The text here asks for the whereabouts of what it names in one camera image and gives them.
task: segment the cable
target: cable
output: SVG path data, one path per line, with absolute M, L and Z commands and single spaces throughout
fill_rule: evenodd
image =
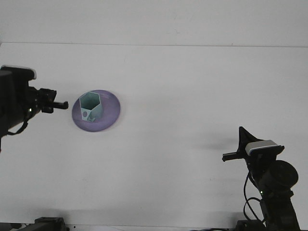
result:
M 250 177 L 250 171 L 248 172 L 247 174 L 247 177 L 246 177 L 246 180 L 245 180 L 245 184 L 244 184 L 244 197 L 245 197 L 245 205 L 244 205 L 244 208 L 243 208 L 243 213 L 244 213 L 244 216 L 246 217 L 247 220 L 251 220 L 250 217 L 246 214 L 246 211 L 245 211 L 245 207 L 246 205 L 248 205 L 248 207 L 250 208 L 251 212 L 253 213 L 253 215 L 255 216 L 255 218 L 259 221 L 261 221 L 258 216 L 256 215 L 256 213 L 254 212 L 254 210 L 252 209 L 251 205 L 249 204 L 249 200 L 257 200 L 260 202 L 260 199 L 257 199 L 256 197 L 250 197 L 249 199 L 247 199 L 247 195 L 246 195 L 246 185 L 247 185 L 247 182 L 248 182 L 248 178 Z

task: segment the purple plate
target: purple plate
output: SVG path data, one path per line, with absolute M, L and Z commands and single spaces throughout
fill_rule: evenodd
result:
M 121 111 L 120 102 L 117 97 L 106 90 L 91 90 L 100 95 L 101 104 L 103 106 L 103 115 L 94 122 L 82 120 L 80 112 L 79 98 L 76 100 L 72 109 L 72 119 L 74 123 L 85 131 L 102 131 L 113 125 L 118 119 Z

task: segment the hexagonal cup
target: hexagonal cup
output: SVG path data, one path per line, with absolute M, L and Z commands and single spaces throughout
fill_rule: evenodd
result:
M 79 98 L 80 112 L 82 120 L 94 122 L 103 115 L 103 106 L 100 95 L 89 91 Z

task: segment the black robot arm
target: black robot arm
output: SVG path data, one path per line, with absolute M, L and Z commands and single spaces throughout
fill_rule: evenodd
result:
M 57 92 L 50 89 L 35 89 L 29 81 L 36 79 L 34 70 L 23 67 L 2 66 L 0 69 L 0 145 L 6 135 L 21 133 L 28 120 L 40 111 L 53 113 L 54 108 L 67 109 L 68 102 L 54 102 Z M 15 133 L 9 129 L 23 123 Z
M 257 139 L 243 127 L 239 127 L 239 139 L 238 150 L 224 154 L 222 160 L 245 159 L 249 179 L 262 196 L 260 205 L 266 225 L 260 220 L 241 220 L 236 230 L 300 231 L 290 199 L 291 187 L 298 181 L 297 171 L 291 164 L 276 160 L 284 147 Z

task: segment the white table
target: white table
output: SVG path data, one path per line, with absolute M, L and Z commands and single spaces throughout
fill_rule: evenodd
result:
M 70 109 L 104 89 L 122 111 L 99 133 L 76 127 L 69 109 L 3 138 L 0 220 L 234 227 L 247 170 L 221 155 L 236 151 L 244 126 L 285 145 L 279 159 L 299 173 L 292 202 L 307 228 L 307 59 L 307 48 L 3 43 L 1 64 L 36 69 L 30 85 L 57 90 Z

